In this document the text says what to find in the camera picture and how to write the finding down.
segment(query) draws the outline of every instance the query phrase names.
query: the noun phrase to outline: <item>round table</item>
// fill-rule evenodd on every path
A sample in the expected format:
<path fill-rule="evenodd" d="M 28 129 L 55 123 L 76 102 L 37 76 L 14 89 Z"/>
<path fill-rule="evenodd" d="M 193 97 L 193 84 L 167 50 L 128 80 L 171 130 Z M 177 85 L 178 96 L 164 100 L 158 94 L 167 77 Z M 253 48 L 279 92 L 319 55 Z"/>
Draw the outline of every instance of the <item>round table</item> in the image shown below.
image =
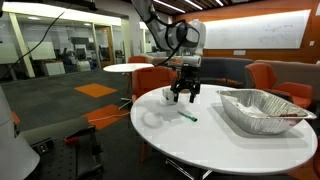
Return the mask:
<path fill-rule="evenodd" d="M 104 71 L 107 72 L 117 72 L 117 73 L 129 73 L 129 86 L 128 86 L 128 91 L 130 91 L 130 95 L 132 93 L 132 72 L 140 69 L 140 68 L 145 68 L 145 67 L 153 67 L 153 64 L 148 64 L 148 63 L 127 63 L 127 64 L 115 64 L 111 66 L 106 66 L 103 68 Z M 131 98 L 121 98 L 122 101 L 128 101 L 122 106 L 119 107 L 119 109 L 123 108 L 127 104 L 131 103 L 132 100 Z"/>
<path fill-rule="evenodd" d="M 119 72 L 119 73 L 130 73 L 136 69 L 153 67 L 153 64 L 148 63 L 127 63 L 127 64 L 115 64 L 111 66 L 106 66 L 103 68 L 107 72 Z"/>
<path fill-rule="evenodd" d="M 317 137 L 302 120 L 279 135 L 249 134 L 224 112 L 217 90 L 231 88 L 201 85 L 194 103 L 180 94 L 176 105 L 166 105 L 162 88 L 150 91 L 133 104 L 131 120 L 136 131 L 165 155 L 201 169 L 237 174 L 268 175 L 290 171 L 308 161 Z M 178 114 L 198 118 L 196 122 Z"/>

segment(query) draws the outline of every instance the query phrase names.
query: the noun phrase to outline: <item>door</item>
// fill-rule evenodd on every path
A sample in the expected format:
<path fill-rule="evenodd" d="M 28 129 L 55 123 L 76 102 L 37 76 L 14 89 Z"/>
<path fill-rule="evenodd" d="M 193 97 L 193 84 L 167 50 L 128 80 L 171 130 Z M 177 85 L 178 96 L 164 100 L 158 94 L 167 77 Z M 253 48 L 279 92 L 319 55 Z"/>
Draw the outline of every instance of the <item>door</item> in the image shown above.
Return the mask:
<path fill-rule="evenodd" d="M 97 27 L 96 36 L 101 68 L 115 64 L 111 27 Z"/>

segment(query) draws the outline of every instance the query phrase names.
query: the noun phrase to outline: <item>aluminum foil tray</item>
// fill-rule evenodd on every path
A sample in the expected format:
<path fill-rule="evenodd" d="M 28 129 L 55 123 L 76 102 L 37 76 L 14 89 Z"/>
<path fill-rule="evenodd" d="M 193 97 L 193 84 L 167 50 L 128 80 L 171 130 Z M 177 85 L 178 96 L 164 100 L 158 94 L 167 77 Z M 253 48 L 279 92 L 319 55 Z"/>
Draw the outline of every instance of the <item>aluminum foil tray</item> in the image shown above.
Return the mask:
<path fill-rule="evenodd" d="M 317 118 L 312 112 L 262 90 L 221 90 L 217 93 L 230 119 L 252 134 L 280 134 L 303 119 Z"/>

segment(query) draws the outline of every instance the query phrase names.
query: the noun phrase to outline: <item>orange wall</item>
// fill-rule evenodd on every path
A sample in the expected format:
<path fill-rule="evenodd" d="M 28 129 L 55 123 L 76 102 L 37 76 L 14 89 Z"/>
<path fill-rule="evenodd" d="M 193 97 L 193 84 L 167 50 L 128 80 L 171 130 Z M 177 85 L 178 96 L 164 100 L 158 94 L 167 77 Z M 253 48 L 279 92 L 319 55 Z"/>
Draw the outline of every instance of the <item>orange wall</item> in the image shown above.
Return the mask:
<path fill-rule="evenodd" d="M 174 17 L 174 20 L 185 19 L 189 22 L 193 19 L 199 19 L 202 22 L 206 22 L 311 9 L 300 49 L 248 49 L 245 56 L 234 56 L 232 49 L 204 49 L 203 56 L 244 57 L 253 60 L 266 59 L 316 63 L 317 60 L 320 60 L 320 16 L 315 16 L 319 3 L 319 0 L 264 0 L 214 10 L 183 14 Z M 310 41 L 315 41 L 314 46 L 309 46 Z"/>

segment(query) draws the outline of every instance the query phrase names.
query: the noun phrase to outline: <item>marker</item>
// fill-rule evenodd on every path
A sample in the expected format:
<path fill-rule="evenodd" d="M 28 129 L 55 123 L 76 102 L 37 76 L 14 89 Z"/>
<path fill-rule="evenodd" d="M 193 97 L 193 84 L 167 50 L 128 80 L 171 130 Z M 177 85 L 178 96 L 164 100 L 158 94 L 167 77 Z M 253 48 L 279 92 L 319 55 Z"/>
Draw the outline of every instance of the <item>marker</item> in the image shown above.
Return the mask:
<path fill-rule="evenodd" d="M 186 114 L 183 114 L 182 112 L 180 112 L 180 111 L 178 111 L 178 113 L 179 114 L 181 114 L 182 116 L 184 116 L 184 117 L 186 117 L 186 118 L 188 118 L 188 119 L 190 119 L 191 121 L 193 121 L 193 122 L 196 122 L 198 119 L 197 118 L 195 118 L 195 117 L 192 117 L 192 116 L 188 116 L 188 115 L 186 115 Z"/>

